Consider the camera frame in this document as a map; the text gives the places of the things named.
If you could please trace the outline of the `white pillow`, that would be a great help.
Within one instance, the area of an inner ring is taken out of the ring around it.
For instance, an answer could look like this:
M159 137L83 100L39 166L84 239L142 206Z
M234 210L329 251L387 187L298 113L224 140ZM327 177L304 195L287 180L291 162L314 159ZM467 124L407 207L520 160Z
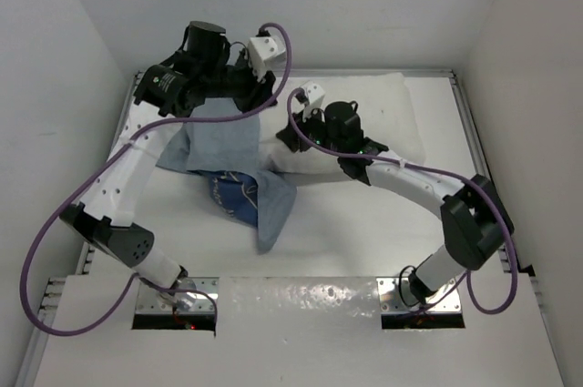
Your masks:
M307 83L322 87L324 106L336 101L355 101L364 134L385 144L397 155L424 163L424 145L404 76L298 76L288 79L278 104L260 113L259 167L283 173L332 175L342 170L336 158L318 150L292 153L276 133L287 125L286 101L293 89Z

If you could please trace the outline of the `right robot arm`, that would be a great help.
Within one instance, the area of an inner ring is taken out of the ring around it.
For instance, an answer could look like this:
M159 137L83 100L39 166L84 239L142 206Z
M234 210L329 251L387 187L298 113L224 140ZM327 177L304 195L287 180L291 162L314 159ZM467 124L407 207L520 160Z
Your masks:
M465 178L400 158L364 134L357 107L333 102L324 109L289 110L288 124L276 136L292 152L312 148L335 157L349 178L391 191L441 221L443 245L413 266L399 288L407 306L423 305L451 279L481 269L501 247L514 249L514 225L490 179Z

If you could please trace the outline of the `blue patterned pillowcase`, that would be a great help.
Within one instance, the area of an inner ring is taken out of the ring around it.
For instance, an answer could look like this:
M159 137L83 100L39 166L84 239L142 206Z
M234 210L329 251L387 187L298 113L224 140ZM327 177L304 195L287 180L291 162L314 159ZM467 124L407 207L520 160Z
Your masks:
M158 167L198 175L228 216L256 229L256 250L275 245L292 212L297 188L260 167L260 119L185 123L163 150Z

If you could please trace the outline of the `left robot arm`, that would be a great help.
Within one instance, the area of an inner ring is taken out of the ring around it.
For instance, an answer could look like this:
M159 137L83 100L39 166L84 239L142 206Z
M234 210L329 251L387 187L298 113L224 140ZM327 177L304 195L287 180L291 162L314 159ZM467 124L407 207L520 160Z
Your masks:
M93 248L162 289L176 287L186 272L156 247L151 231L134 221L160 155L193 110L209 99L227 99L235 106L232 115L214 117L215 123L273 106L283 87L275 65L291 60L291 41L274 23L262 25L235 62L230 61L231 46L223 27L190 22L179 48L142 75L105 167L59 213Z

